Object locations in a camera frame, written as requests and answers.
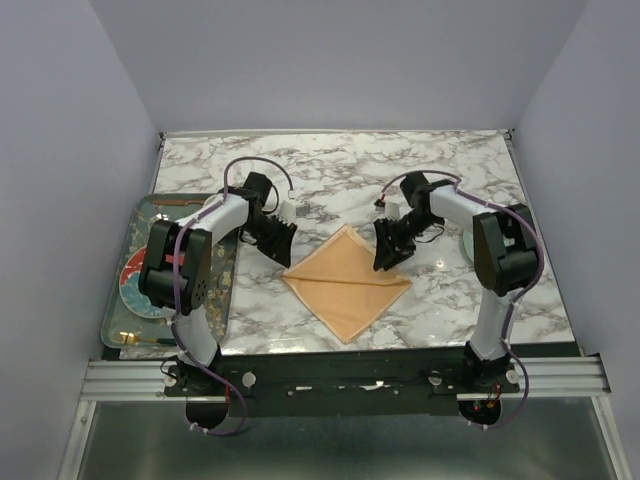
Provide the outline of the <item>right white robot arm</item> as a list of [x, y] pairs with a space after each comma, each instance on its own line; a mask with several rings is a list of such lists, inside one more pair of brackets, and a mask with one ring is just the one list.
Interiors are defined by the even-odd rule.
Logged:
[[439, 170], [415, 170], [396, 178], [410, 207], [374, 222], [373, 269], [389, 271], [415, 254], [416, 240], [432, 226], [450, 221], [472, 236], [473, 268], [482, 286], [476, 327], [465, 346], [460, 379], [480, 392], [508, 368], [516, 304], [540, 280], [544, 253], [531, 212], [524, 204], [503, 206], [460, 187], [461, 179]]

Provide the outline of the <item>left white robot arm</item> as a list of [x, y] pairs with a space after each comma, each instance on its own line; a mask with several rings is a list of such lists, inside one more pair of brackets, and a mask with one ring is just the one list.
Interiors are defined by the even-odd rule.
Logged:
[[220, 368], [213, 364], [219, 345], [205, 312], [213, 247], [233, 232], [244, 232], [268, 259], [291, 266], [296, 206], [281, 200], [276, 211], [267, 212], [272, 190], [268, 177], [252, 172], [242, 186], [224, 186], [196, 212], [151, 226], [138, 288], [151, 305], [164, 311], [180, 349], [178, 358], [192, 365], [187, 382], [201, 395], [214, 393], [222, 380]]

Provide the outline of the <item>peach cloth napkin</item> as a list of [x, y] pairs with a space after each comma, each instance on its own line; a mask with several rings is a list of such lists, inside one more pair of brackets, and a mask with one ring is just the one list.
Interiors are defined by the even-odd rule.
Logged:
[[345, 225], [281, 275], [304, 306], [342, 343], [368, 329], [410, 288], [399, 270], [373, 269], [374, 248]]

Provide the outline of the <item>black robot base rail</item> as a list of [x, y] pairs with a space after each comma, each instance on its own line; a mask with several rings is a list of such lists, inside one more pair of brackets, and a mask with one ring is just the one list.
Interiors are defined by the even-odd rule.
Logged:
[[185, 362], [165, 374], [167, 397], [202, 401], [234, 417], [471, 413], [493, 418], [520, 392], [509, 356], [481, 361], [469, 347], [220, 355], [217, 379]]

